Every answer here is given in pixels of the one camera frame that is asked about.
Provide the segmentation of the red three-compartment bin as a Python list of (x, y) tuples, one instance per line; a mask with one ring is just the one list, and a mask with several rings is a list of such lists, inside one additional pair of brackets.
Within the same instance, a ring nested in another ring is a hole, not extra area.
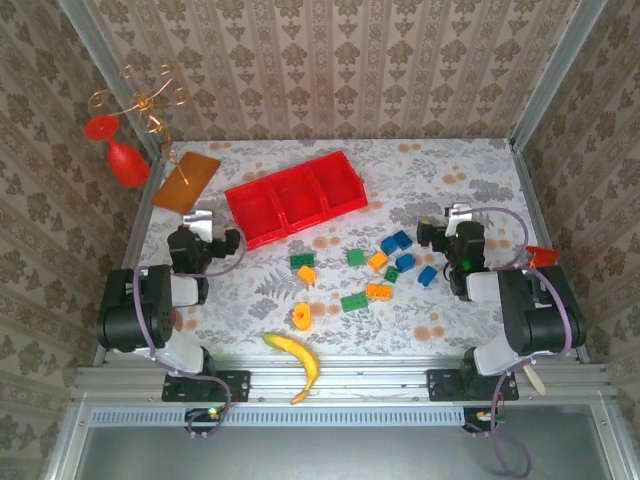
[(364, 182), (342, 151), (225, 191), (255, 250), (368, 205)]

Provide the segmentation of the red plastic packet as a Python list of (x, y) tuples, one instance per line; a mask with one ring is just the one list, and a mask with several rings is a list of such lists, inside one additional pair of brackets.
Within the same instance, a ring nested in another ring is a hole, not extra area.
[(534, 269), (555, 266), (560, 255), (558, 250), (541, 246), (527, 246), (526, 251), (530, 255), (527, 266)]

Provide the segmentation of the red plastic goblet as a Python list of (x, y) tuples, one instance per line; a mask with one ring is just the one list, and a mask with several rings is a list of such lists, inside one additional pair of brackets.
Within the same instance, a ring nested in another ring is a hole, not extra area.
[(126, 188), (142, 186), (150, 177), (151, 169), (141, 153), (115, 140), (120, 122), (112, 115), (92, 118), (84, 127), (84, 135), (93, 141), (108, 144), (107, 163), (118, 182)]

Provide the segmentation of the yellow banana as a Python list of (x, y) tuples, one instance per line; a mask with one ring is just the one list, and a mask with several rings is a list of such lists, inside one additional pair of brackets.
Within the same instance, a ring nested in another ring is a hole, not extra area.
[(316, 355), (302, 343), (296, 340), (274, 333), (263, 335), (266, 345), (283, 351), (295, 357), (302, 365), (306, 382), (304, 388), (290, 401), (291, 405), (297, 405), (307, 398), (320, 374), (320, 364)]

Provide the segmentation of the beige wooden utensil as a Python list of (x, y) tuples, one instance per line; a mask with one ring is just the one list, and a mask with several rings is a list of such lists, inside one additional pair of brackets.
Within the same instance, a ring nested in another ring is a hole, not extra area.
[(546, 394), (546, 386), (534, 368), (531, 365), (525, 365), (523, 371), (536, 392), (544, 396)]

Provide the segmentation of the small black controller board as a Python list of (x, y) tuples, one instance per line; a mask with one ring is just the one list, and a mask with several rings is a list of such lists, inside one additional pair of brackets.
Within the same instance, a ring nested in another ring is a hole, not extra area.
[(490, 408), (474, 408), (464, 407), (464, 425), (463, 430), (470, 434), (484, 434), (488, 436), (491, 431), (491, 412)]
[(216, 428), (224, 417), (224, 408), (208, 407), (187, 409), (185, 412), (185, 430), (192, 436), (206, 438)]

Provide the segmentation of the grey metal panel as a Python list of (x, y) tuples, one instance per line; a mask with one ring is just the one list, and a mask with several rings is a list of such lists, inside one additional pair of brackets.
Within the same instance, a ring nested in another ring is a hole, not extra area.
[(510, 407), (497, 435), (459, 426), (178, 426), (65, 421), (45, 480), (640, 480), (618, 409)]

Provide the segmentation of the aluminium table side rail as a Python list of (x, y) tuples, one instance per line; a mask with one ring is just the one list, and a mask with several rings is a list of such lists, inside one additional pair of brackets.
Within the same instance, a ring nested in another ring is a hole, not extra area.
[(514, 158), (515, 168), (521, 184), (521, 190), (523, 192), (531, 218), (531, 224), (535, 232), (535, 238), (538, 241), (538, 244), (542, 247), (551, 248), (552, 241), (536, 196), (533, 182), (527, 170), (527, 165), (524, 160), (523, 154), (515, 147), (515, 145), (510, 144), (510, 147)]
[(110, 350), (119, 349), (124, 353), (130, 353), (136, 349), (136, 343), (145, 344), (140, 331), (140, 322), (136, 319), (134, 302), (128, 300), (126, 283), (132, 279), (133, 271), (138, 266), (153, 211), (152, 197), (159, 188), (163, 174), (164, 161), (159, 159), (154, 163), (151, 177), (142, 195), (125, 252), (124, 267), (113, 270), (107, 275), (96, 320), (96, 335), (100, 347), (94, 361), (95, 366), (104, 363), (104, 357)]

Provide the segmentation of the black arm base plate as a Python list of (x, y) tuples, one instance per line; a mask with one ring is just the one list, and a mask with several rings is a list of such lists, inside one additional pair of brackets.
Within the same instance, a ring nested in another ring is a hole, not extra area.
[(432, 402), (489, 401), (500, 376), (463, 373), (458, 369), (430, 369), (426, 372), (429, 399)]
[[(248, 401), (251, 383), (250, 371), (220, 370), (218, 377), (228, 385), (232, 402)], [(216, 382), (193, 380), (167, 374), (161, 400), (172, 403), (224, 402), (226, 394), (224, 388)]]

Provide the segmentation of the aluminium crosswise frame rail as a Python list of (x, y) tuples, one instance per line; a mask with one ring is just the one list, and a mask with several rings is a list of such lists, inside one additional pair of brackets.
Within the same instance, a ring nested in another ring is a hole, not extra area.
[[(408, 406), (429, 401), (426, 374), (460, 363), (451, 356), (323, 356), (310, 406)], [(287, 354), (221, 356), (221, 370), (250, 372), (249, 405), (286, 406), (305, 383), (303, 367)], [(523, 405), (582, 405), (616, 398), (605, 366), (565, 360), (541, 360), (535, 367), (547, 392), (539, 394), (525, 374), (516, 382)], [(164, 373), (135, 355), (107, 355), (98, 367), (78, 370), (71, 398), (93, 405), (158, 404)]]

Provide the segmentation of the aluminium frame post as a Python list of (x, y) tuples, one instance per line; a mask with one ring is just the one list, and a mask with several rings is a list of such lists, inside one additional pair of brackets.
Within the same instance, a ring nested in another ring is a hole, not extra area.
[(607, 3), (579, 0), (511, 135), (515, 151), (524, 150)]

